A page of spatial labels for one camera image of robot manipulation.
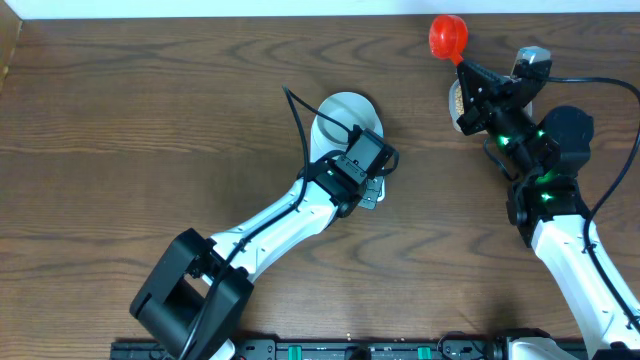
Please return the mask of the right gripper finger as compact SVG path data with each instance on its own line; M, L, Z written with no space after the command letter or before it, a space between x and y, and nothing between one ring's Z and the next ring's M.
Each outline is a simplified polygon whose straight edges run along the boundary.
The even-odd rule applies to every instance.
M459 74L459 85L462 93L464 113L457 119L464 135L472 135L482 129L480 91L482 85L477 75Z
M471 61L459 63L456 72L464 93L496 92L512 83L509 76L500 75Z

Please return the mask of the red measuring scoop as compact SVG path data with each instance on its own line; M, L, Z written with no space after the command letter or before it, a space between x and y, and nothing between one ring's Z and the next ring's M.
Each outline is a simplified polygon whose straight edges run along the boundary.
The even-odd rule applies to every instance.
M428 40L433 56L458 66L468 43L466 23L456 15L438 15L431 24Z

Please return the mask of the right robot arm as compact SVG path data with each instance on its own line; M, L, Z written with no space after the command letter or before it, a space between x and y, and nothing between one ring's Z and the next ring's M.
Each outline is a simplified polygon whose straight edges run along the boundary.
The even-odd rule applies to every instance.
M591 156L593 118L559 106L540 122L525 107L553 81L551 61L520 59L510 76L461 61L456 72L465 135L487 132L517 168L506 208L526 246L552 274L592 359L639 356L639 301L602 246L580 194L578 172Z

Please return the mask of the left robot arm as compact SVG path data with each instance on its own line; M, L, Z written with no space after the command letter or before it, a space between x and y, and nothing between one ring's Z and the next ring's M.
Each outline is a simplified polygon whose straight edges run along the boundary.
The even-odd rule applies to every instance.
M292 187L246 222L208 238L189 228L163 253L130 314L174 359L230 359L258 277L301 241L373 202L399 153L355 129L345 150L305 161Z

